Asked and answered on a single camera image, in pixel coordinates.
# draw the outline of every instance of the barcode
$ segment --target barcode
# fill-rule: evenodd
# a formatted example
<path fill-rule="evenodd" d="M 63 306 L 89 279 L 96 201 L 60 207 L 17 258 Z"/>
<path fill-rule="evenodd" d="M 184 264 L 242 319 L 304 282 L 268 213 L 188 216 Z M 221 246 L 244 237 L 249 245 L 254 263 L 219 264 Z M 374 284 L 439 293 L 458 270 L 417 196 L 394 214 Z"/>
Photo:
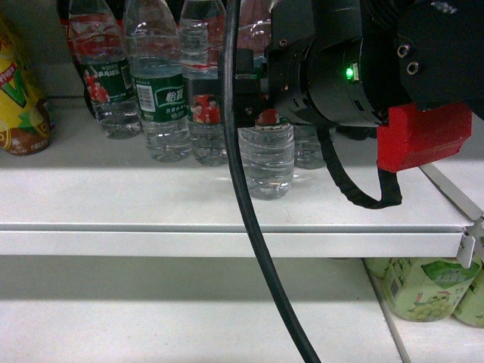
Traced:
<path fill-rule="evenodd" d="M 133 86 L 133 84 L 131 82 L 131 74 L 129 73 L 129 66 L 121 67 L 121 74 L 123 75 L 124 86 L 126 87 L 126 89 L 130 89 Z"/>
<path fill-rule="evenodd" d="M 392 280 L 392 283 L 390 284 L 390 293 L 392 293 L 392 296 L 395 297 L 396 294 L 399 293 L 399 290 L 399 285 L 395 280 Z"/>
<path fill-rule="evenodd" d="M 139 106 L 143 111 L 155 112 L 153 91 L 149 85 L 136 85 L 138 90 Z"/>

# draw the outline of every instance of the yellow drink package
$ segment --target yellow drink package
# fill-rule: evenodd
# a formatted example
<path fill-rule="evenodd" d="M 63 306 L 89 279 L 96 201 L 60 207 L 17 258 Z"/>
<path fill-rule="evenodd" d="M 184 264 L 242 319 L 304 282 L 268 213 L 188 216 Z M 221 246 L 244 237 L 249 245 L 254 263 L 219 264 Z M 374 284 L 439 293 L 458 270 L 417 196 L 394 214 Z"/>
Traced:
<path fill-rule="evenodd" d="M 0 148 L 13 155 L 29 155 L 45 149 L 50 140 L 49 116 L 37 83 L 29 82 L 20 41 L 0 17 Z"/>

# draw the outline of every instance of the black strap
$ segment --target black strap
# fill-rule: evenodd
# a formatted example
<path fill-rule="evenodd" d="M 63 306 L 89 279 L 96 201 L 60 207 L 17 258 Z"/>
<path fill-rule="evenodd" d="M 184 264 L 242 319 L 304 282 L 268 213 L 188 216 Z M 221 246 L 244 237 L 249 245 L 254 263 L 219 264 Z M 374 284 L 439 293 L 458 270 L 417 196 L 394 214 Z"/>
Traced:
<path fill-rule="evenodd" d="M 402 194 L 400 193 L 399 182 L 396 172 L 387 172 L 378 168 L 378 178 L 380 180 L 381 200 L 375 200 L 364 193 L 351 178 L 346 174 L 340 158 L 334 150 L 329 129 L 318 128 L 318 140 L 321 144 L 323 159 L 326 162 L 327 170 L 331 174 L 336 186 L 341 190 L 346 198 L 356 206 L 363 206 L 368 209 L 382 209 L 388 206 L 398 206 L 402 204 Z"/>

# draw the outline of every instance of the black cable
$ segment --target black cable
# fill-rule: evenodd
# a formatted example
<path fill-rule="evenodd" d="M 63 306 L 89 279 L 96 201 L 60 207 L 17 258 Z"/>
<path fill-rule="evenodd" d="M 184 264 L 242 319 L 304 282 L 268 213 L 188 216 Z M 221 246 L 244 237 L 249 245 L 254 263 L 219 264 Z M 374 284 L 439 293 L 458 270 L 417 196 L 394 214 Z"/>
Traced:
<path fill-rule="evenodd" d="M 252 200 L 250 199 L 245 180 L 242 159 L 238 144 L 237 128 L 234 121 L 234 84 L 235 53 L 237 49 L 237 33 L 240 15 L 240 0 L 231 0 L 227 7 L 227 16 L 224 34 L 222 97 L 224 104 L 224 134 L 227 147 L 228 166 L 230 169 L 235 195 L 239 204 L 240 213 L 252 244 L 259 266 L 264 275 L 265 282 L 271 292 L 272 299 L 281 314 L 287 331 L 296 344 L 302 359 L 306 363 L 319 363 L 320 360 L 309 342 L 303 327 L 299 323 L 289 299 L 287 298 L 278 273 L 276 272 L 271 254 L 265 244 L 264 237 L 257 221 Z"/>
<path fill-rule="evenodd" d="M 321 152 L 326 162 L 326 168 L 330 172 L 334 184 L 340 189 L 341 193 L 356 206 L 363 206 L 368 209 L 382 209 L 388 206 L 398 206 L 402 204 L 402 193 L 400 192 L 399 181 L 396 172 L 387 172 L 378 168 L 378 178 L 380 180 L 381 199 L 375 200 L 362 191 L 346 173 L 340 158 L 334 150 L 328 129 L 317 128 L 318 140 L 321 144 Z"/>

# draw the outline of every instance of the screw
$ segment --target screw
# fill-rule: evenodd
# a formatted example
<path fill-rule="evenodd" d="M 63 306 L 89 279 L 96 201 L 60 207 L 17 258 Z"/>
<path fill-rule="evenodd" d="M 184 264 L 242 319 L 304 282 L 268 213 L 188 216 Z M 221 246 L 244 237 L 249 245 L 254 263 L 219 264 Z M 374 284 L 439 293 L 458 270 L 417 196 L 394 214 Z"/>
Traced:
<path fill-rule="evenodd" d="M 410 76 L 413 76 L 414 74 L 417 74 L 418 69 L 419 69 L 419 63 L 418 62 L 410 62 L 407 66 L 407 73 Z"/>
<path fill-rule="evenodd" d="M 400 58 L 404 58 L 406 57 L 409 53 L 410 53 L 410 45 L 408 44 L 402 44 L 399 46 L 399 48 L 396 50 L 396 54 L 400 57 Z"/>

